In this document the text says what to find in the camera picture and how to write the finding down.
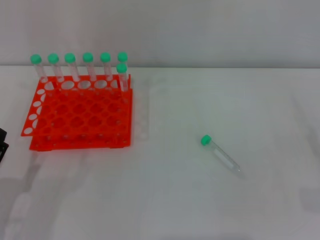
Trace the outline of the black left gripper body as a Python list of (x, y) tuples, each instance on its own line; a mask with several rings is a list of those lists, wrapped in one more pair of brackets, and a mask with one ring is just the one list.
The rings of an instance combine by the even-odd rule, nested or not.
[(0, 128), (0, 162), (3, 160), (9, 144), (5, 142), (7, 132)]

